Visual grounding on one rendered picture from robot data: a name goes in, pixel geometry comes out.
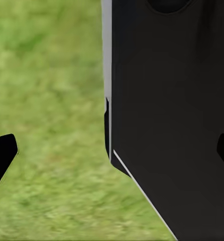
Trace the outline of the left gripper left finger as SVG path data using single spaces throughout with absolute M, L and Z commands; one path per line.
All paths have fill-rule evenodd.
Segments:
M 0 137 L 0 180 L 17 152 L 18 147 L 13 134 Z

